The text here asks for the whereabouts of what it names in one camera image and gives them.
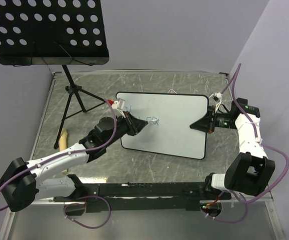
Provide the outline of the white whiteboard black frame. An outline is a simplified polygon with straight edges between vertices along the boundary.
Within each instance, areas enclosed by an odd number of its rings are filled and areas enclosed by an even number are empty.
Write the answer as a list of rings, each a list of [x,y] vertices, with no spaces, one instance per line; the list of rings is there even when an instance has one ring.
[[[116,93],[125,101],[125,110],[141,120],[158,119],[136,136],[124,135],[121,146],[156,154],[202,160],[206,155],[207,134],[190,129],[201,119],[209,106],[203,94],[128,92]]]

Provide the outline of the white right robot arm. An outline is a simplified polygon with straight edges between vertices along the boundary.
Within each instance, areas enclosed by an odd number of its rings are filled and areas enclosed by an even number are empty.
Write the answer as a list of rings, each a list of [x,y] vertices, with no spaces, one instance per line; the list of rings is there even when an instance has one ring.
[[[261,194],[275,170],[275,162],[268,159],[260,144],[260,110],[248,105],[248,100],[237,98],[231,102],[230,111],[217,113],[214,105],[206,114],[189,127],[204,133],[213,133],[215,128],[237,130],[239,153],[226,173],[211,173],[203,186],[203,195],[216,198],[221,191],[236,191],[249,196]]]

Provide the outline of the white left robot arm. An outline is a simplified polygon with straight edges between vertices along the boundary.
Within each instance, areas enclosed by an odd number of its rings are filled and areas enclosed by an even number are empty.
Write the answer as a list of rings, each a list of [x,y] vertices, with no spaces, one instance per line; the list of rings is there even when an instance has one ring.
[[[135,136],[148,121],[125,112],[125,117],[103,117],[79,142],[47,157],[24,161],[14,159],[0,178],[0,192],[7,208],[18,212],[33,201],[50,197],[81,199],[83,184],[77,176],[54,179],[66,169],[92,162],[106,153],[107,147],[125,135]]]

